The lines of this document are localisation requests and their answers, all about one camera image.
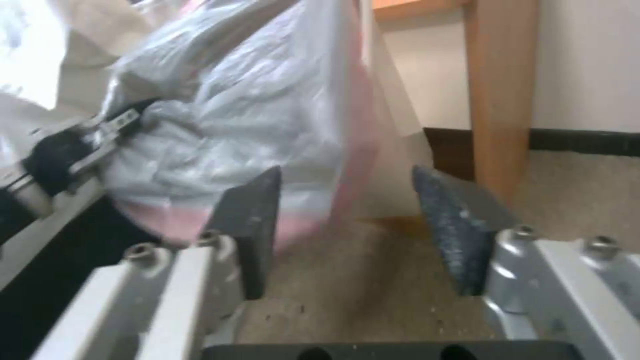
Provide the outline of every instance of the baseboard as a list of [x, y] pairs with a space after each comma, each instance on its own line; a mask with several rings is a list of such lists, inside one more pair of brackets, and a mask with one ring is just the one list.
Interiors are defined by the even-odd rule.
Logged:
[[[471, 130], [425, 127], [424, 134], [433, 151], [436, 169], [464, 180], [475, 179]], [[529, 148], [640, 157], [640, 133], [531, 129]]]
[[640, 156], [640, 134], [612, 131], [531, 129], [531, 150]]

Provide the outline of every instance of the beige carpet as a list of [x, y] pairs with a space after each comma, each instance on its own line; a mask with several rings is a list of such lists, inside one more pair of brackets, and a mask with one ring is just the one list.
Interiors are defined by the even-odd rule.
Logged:
[[[606, 234], [640, 250], [640, 159], [532, 152], [515, 212], [556, 240]], [[493, 338], [478, 299], [457, 297], [428, 238], [353, 224], [282, 254], [240, 342]]]

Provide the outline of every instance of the pink plastic bag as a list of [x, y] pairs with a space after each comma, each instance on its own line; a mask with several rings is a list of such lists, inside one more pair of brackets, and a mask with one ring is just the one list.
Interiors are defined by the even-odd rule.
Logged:
[[282, 249], [341, 219], [374, 165], [376, 121], [358, 17], [343, 0], [207, 6], [116, 65], [104, 112], [136, 96], [163, 101], [145, 112], [150, 130], [114, 157], [103, 180], [139, 225], [188, 243], [224, 190], [280, 165], [275, 247]]

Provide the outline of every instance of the white wall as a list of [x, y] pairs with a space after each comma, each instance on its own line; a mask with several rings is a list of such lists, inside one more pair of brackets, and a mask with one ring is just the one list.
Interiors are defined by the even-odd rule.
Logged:
[[[459, 10], [381, 25], [423, 126], [470, 129]], [[640, 1], [541, 0], [533, 127], [640, 132]]]
[[470, 129], [461, 10], [382, 22], [380, 28], [422, 126]]
[[541, 5], [534, 127], [640, 132], [640, 1]]

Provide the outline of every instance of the bolt head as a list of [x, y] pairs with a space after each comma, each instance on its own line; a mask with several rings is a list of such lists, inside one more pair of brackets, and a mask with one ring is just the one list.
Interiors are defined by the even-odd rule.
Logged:
[[528, 225], [514, 227], [511, 234], [514, 240], [535, 240], [538, 238], [536, 231]]
[[124, 258], [135, 262], [153, 262], [156, 256], [155, 249], [153, 243], [135, 244], [125, 250]]
[[612, 260], [620, 252], [618, 242], [608, 236], [595, 236], [584, 243], [584, 253], [596, 260]]
[[219, 232], [218, 230], [215, 230], [215, 229], [206, 230], [200, 235], [200, 238], [198, 239], [198, 246], [218, 248], [220, 247], [221, 235], [222, 233]]

